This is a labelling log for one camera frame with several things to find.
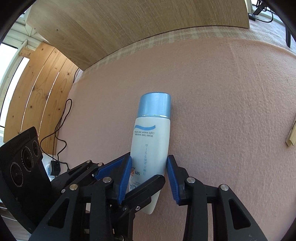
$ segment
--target wooden strip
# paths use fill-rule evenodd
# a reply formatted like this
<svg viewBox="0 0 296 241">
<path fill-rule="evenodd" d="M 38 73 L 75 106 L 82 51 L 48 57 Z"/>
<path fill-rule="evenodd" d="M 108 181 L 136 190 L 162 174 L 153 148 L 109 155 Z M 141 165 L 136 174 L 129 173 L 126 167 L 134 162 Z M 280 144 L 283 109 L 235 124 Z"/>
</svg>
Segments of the wooden strip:
<svg viewBox="0 0 296 241">
<path fill-rule="evenodd" d="M 54 129 L 62 116 L 65 103 L 73 84 L 74 74 L 77 70 L 77 66 L 73 64 L 69 59 L 66 60 L 59 76 L 52 87 L 52 91 L 48 97 L 48 101 L 44 110 L 40 132 L 39 141 L 45 136 L 54 132 Z M 57 140 L 53 143 L 54 136 L 46 138 L 42 144 L 42 149 L 48 154 L 56 154 Z"/>
<path fill-rule="evenodd" d="M 295 143 L 296 143 L 296 117 L 294 119 L 292 128 L 290 129 L 289 135 L 287 136 L 287 139 L 286 139 L 286 144 L 288 146 L 291 146 L 291 145 L 294 146 Z"/>
<path fill-rule="evenodd" d="M 48 57 L 29 97 L 21 131 L 35 126 L 37 132 L 39 132 L 42 115 L 50 90 L 66 59 L 66 56 L 57 49 L 54 49 Z"/>
<path fill-rule="evenodd" d="M 27 23 L 82 70 L 172 30 L 250 27 L 244 0 L 38 0 Z"/>
<path fill-rule="evenodd" d="M 20 133 L 22 119 L 33 85 L 54 47 L 42 42 L 31 55 L 13 93 L 5 122 L 3 142 Z"/>
<path fill-rule="evenodd" d="M 22 48 L 22 50 L 19 53 L 19 56 L 23 56 L 26 58 L 30 58 L 30 56 L 34 53 L 34 50 L 29 49 L 27 47 Z"/>
</svg>

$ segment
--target wooden clip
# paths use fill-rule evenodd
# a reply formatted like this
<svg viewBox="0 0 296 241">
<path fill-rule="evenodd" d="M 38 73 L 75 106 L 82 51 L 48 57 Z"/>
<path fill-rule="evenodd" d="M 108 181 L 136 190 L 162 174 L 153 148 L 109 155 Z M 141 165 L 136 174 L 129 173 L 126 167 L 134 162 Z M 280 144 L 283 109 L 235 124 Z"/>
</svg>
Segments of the wooden clip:
<svg viewBox="0 0 296 241">
<path fill-rule="evenodd" d="M 296 143 L 296 118 L 293 122 L 293 126 L 289 132 L 287 139 L 286 139 L 286 143 L 288 146 L 294 145 Z"/>
</svg>

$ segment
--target camera lens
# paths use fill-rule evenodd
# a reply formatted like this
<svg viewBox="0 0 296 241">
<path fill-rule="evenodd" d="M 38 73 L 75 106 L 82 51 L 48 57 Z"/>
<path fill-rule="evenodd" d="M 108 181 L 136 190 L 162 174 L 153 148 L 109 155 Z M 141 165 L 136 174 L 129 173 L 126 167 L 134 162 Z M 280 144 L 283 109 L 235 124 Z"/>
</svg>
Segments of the camera lens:
<svg viewBox="0 0 296 241">
<path fill-rule="evenodd" d="M 39 146 L 38 146 L 37 141 L 33 141 L 33 152 L 36 156 L 39 155 Z"/>
<path fill-rule="evenodd" d="M 21 187 L 23 182 L 22 170 L 20 169 L 20 166 L 16 162 L 12 163 L 10 167 L 10 174 L 15 185 L 17 187 Z"/>
<path fill-rule="evenodd" d="M 28 147 L 22 150 L 22 163 L 24 164 L 27 171 L 31 171 L 33 167 L 33 157 Z"/>
</svg>

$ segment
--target wooden shelf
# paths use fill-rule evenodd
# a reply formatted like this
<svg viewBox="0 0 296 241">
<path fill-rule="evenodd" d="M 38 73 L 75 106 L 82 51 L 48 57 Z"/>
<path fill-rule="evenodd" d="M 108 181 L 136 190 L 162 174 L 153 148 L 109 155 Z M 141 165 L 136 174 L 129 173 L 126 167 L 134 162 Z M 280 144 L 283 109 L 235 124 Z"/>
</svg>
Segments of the wooden shelf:
<svg viewBox="0 0 296 241">
<path fill-rule="evenodd" d="M 27 23 L 82 70 L 160 33 L 195 26 L 249 28 L 244 0 L 38 0 Z"/>
</svg>

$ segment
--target blue bottle cap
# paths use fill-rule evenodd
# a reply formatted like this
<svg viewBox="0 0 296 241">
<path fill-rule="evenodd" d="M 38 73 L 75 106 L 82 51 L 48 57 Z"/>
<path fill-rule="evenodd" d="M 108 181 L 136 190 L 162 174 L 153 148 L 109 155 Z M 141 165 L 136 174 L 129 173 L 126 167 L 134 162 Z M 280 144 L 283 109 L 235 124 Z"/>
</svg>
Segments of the blue bottle cap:
<svg viewBox="0 0 296 241">
<path fill-rule="evenodd" d="M 167 93 L 152 92 L 142 95 L 138 117 L 152 116 L 170 118 L 171 97 Z"/>
</svg>

